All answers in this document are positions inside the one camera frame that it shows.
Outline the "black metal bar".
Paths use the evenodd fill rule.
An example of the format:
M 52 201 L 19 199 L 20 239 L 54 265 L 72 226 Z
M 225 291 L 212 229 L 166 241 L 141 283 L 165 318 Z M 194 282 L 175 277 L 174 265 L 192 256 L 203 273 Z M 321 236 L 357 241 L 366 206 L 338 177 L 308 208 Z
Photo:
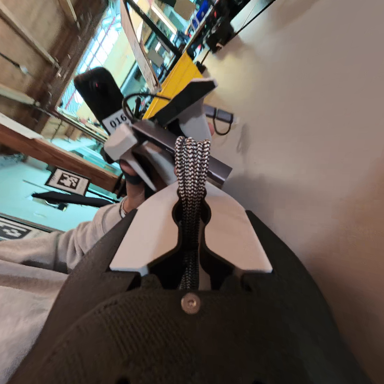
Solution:
M 33 198 L 41 199 L 46 201 L 49 204 L 74 204 L 74 205 L 82 205 L 89 206 L 94 208 L 102 208 L 111 204 L 120 204 L 119 201 L 110 201 L 102 198 L 93 198 L 93 197 L 85 197 L 82 195 L 71 195 L 71 194 L 63 194 L 59 192 L 45 192 L 45 193 L 33 193 L 31 195 Z

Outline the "person's left hand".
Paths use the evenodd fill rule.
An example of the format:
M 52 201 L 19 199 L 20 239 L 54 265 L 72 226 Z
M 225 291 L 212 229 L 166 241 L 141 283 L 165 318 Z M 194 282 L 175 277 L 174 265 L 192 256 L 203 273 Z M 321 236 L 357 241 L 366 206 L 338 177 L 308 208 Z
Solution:
M 121 159 L 119 165 L 126 180 L 126 197 L 122 200 L 119 209 L 121 218 L 126 217 L 129 212 L 137 209 L 146 199 L 169 186 L 150 162 L 146 159 L 143 162 L 144 170 L 149 174 L 156 191 L 148 187 L 126 160 Z

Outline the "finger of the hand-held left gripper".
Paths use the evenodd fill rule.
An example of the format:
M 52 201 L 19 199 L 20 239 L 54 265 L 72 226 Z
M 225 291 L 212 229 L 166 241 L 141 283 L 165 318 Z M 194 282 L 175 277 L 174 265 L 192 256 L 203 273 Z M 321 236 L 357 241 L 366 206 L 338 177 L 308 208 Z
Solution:
M 148 138 L 139 138 L 128 124 L 123 123 L 116 129 L 105 143 L 104 150 L 113 161 L 128 163 L 140 180 L 154 192 L 157 188 L 150 175 L 152 169 L 166 185 L 177 181 L 171 154 L 162 149 L 160 144 Z
M 164 107 L 157 111 L 152 120 L 160 128 L 152 133 L 152 142 L 157 145 L 174 145 L 178 134 L 165 127 L 178 121 L 182 135 L 195 141 L 210 140 L 212 134 L 205 116 L 204 98 L 217 88 L 213 78 L 192 79 Z

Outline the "yellow plastic bin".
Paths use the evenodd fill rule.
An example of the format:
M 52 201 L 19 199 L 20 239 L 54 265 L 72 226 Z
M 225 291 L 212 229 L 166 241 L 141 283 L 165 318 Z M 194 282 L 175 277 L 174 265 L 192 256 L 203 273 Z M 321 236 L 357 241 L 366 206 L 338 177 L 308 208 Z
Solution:
M 203 78 L 203 75 L 193 63 L 188 53 L 184 52 L 169 75 L 166 77 L 162 84 L 162 90 L 157 95 L 172 99 L 174 96 L 179 94 L 191 80 L 201 78 Z M 165 99 L 154 98 L 143 118 L 149 119 L 154 117 L 154 115 L 168 103 L 169 101 Z

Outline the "person's light grey clothing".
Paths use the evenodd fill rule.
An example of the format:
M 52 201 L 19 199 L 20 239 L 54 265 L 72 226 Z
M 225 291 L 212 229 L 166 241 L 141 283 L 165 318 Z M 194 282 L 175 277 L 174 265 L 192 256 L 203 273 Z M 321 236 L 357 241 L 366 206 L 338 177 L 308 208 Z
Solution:
M 30 352 L 68 271 L 43 263 L 0 262 L 0 382 L 7 383 Z

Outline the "black white marker sheet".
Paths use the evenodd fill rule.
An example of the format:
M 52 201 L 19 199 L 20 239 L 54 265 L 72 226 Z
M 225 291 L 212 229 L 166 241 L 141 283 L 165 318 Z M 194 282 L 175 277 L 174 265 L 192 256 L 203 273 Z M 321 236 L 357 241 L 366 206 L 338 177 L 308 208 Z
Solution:
M 27 238 L 33 233 L 33 228 L 0 218 L 0 240 L 17 240 Z
M 90 182 L 90 178 L 84 175 L 60 167 L 55 167 L 45 182 L 45 186 L 56 188 L 70 194 L 85 196 Z

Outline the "wooden beam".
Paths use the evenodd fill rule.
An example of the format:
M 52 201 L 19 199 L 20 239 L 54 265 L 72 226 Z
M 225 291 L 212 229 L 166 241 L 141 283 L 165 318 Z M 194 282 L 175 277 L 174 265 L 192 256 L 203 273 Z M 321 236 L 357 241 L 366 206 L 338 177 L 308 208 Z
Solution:
M 115 192 L 118 176 L 92 164 L 83 158 L 64 151 L 63 149 L 49 143 L 44 139 L 30 139 L 22 134 L 0 125 L 1 144 L 31 156 L 39 161 L 52 166 L 57 166 L 89 178 L 92 184 L 99 186 L 109 192 Z

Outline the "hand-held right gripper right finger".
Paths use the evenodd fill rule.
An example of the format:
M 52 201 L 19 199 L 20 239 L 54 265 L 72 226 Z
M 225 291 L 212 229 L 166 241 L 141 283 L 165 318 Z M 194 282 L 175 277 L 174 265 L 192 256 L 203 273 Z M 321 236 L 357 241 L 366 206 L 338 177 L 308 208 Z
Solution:
M 244 207 L 209 182 L 205 191 L 199 250 L 205 273 L 271 273 L 273 267 Z

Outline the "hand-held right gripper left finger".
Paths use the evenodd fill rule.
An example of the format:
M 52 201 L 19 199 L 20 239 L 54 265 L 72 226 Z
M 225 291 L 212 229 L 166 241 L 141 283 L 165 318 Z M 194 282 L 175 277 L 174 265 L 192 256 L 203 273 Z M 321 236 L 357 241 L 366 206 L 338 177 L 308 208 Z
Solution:
M 179 198 L 173 183 L 152 195 L 137 209 L 109 268 L 112 271 L 148 273 L 148 265 L 173 250 L 179 229 L 172 210 Z

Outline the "white panel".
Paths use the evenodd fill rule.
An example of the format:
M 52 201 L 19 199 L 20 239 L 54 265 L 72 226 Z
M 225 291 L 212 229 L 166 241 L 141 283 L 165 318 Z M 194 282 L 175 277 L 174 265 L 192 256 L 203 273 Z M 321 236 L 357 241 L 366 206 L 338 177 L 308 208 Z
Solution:
M 121 25 L 131 46 L 137 65 L 152 93 L 161 91 L 161 84 L 153 70 L 153 67 L 146 55 L 143 44 L 139 41 L 134 30 L 132 20 L 127 8 L 127 1 L 120 0 Z

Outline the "person's left forearm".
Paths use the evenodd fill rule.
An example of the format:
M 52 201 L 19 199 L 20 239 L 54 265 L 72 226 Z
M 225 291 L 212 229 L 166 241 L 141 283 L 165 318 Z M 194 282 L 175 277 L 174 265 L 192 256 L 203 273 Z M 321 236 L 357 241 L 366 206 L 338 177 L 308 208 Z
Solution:
M 23 275 L 27 268 L 67 274 L 82 257 L 132 210 L 128 199 L 100 208 L 92 221 L 64 233 L 1 242 L 1 275 Z

